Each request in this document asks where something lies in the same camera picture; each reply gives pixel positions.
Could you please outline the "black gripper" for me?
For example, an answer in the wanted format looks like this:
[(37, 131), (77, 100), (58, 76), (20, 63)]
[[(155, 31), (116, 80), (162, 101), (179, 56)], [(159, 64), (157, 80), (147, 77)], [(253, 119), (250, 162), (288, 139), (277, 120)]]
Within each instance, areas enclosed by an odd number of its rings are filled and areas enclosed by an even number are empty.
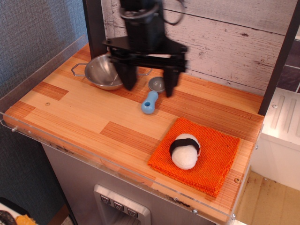
[(165, 35), (162, 14), (124, 14), (127, 35), (103, 42), (110, 48), (116, 72), (124, 87), (131, 91), (137, 82), (137, 66), (164, 69), (166, 96), (173, 94), (180, 72), (186, 70), (188, 48)]

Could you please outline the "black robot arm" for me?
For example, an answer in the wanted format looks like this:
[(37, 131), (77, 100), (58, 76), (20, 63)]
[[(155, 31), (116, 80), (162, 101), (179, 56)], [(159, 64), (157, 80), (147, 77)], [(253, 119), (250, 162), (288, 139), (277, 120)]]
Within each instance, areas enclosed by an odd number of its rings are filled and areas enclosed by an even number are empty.
[(162, 1), (122, 0), (120, 16), (127, 35), (103, 43), (109, 48), (111, 63), (124, 87), (132, 90), (138, 67), (161, 69), (166, 95), (171, 97), (179, 75), (186, 71), (188, 48), (166, 36)]

